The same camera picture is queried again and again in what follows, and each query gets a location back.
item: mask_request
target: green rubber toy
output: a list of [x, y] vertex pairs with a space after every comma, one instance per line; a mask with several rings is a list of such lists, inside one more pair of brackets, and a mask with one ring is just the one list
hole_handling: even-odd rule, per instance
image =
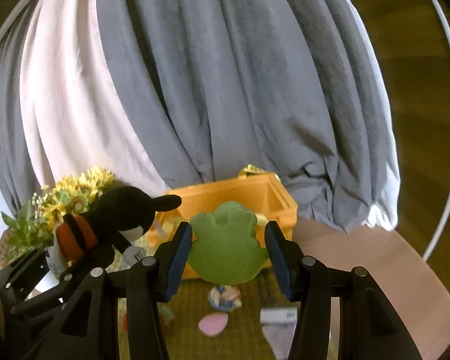
[[190, 220], [197, 240], [188, 263], [202, 279], [221, 285], [252, 280], [268, 260], [268, 250], [255, 238], [257, 217], [237, 202], [222, 203], [214, 212]]

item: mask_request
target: pink egg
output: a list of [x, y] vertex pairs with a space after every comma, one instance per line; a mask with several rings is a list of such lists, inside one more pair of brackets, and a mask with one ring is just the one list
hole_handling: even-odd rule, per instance
[[223, 332], [228, 322], [228, 314], [224, 312], [214, 312], [208, 314], [198, 322], [200, 332], [208, 337], [215, 337]]

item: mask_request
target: basket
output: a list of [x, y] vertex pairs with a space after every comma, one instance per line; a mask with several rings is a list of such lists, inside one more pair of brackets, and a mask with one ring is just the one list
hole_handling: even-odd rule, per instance
[[[162, 226], [168, 218], [181, 217], [190, 221], [190, 218], [199, 212], [213, 212], [220, 204], [233, 200], [256, 214], [264, 215], [268, 221], [277, 221], [285, 238], [292, 239], [292, 228], [296, 224], [298, 206], [273, 173], [215, 181], [169, 190], [166, 193], [179, 195], [182, 198], [182, 204], [176, 210], [157, 213], [156, 220]], [[173, 229], [170, 237], [173, 236], [175, 230], [176, 228]], [[257, 225], [255, 231], [257, 240], [264, 248], [263, 226]], [[264, 268], [270, 266], [269, 260]], [[187, 264], [182, 278], [197, 277], [195, 271]]]

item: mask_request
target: gray curtain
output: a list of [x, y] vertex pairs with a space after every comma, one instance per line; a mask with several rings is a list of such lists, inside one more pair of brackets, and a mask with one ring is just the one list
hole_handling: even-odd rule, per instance
[[40, 190], [30, 161], [20, 112], [20, 62], [37, 0], [31, 0], [0, 43], [0, 190], [15, 215]]
[[349, 231], [385, 183], [381, 108], [346, 0], [97, 0], [107, 64], [171, 187], [274, 171]]

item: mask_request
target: black plush toy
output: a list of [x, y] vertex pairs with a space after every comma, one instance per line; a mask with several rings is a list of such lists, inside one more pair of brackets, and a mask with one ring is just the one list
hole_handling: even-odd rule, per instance
[[90, 210], [80, 215], [65, 214], [55, 229], [55, 242], [49, 249], [48, 262], [55, 275], [77, 261], [99, 243], [106, 243], [124, 256], [132, 266], [145, 257], [145, 250], [133, 246], [155, 220], [156, 212], [171, 211], [182, 203], [177, 195], [151, 198], [137, 187], [117, 187], [100, 196]]

